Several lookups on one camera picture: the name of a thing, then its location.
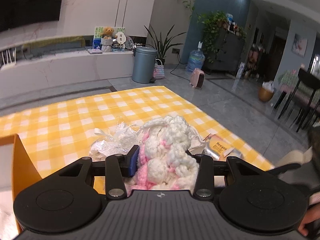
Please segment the blue wall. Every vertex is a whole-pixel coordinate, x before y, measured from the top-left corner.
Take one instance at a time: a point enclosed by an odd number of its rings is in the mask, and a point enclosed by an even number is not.
[[[197,22],[196,14],[215,12],[217,10],[231,13],[233,20],[239,25],[244,27],[249,11],[250,0],[196,0],[195,10],[193,11],[192,18],[187,33],[186,42],[183,49],[181,62],[188,61],[189,53],[196,49],[198,42],[202,39],[202,26]]]

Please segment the blue water jug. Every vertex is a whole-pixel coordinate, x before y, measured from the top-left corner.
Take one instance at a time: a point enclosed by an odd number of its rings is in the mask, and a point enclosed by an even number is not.
[[[205,56],[201,51],[202,42],[199,42],[198,49],[190,52],[188,64],[186,66],[186,71],[193,72],[195,68],[202,68],[203,62],[205,60]]]

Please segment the gray trash can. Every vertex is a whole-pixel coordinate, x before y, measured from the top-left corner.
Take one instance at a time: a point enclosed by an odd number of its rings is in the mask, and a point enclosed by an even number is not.
[[[137,47],[134,55],[132,80],[137,83],[148,84],[153,77],[155,60],[158,51],[153,48]]]

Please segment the electric cord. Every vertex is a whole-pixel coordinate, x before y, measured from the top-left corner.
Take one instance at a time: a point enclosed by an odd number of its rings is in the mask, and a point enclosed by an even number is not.
[[[187,81],[190,81],[189,79],[187,79],[187,78],[185,78],[185,77],[181,77],[181,76],[179,76],[179,75],[176,75],[176,74],[173,74],[173,73],[172,73],[172,71],[176,70],[177,67],[181,64],[180,53],[177,54],[177,59],[178,59],[179,62],[178,62],[178,64],[176,65],[176,67],[175,67],[173,70],[170,71],[170,74],[172,74],[172,75],[174,75],[174,76],[176,76],[176,77],[183,78],[183,79],[185,79],[185,80],[187,80]]]

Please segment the yellow checkered tablecloth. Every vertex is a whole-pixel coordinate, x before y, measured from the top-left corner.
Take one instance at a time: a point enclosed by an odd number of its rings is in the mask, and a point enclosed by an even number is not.
[[[107,131],[120,116],[127,124],[142,125],[165,115],[181,115],[203,138],[216,133],[249,163],[263,170],[272,168],[241,138],[164,86],[89,96],[10,114],[0,118],[0,136],[18,133],[31,161],[46,177],[88,155],[97,138],[94,128]]]

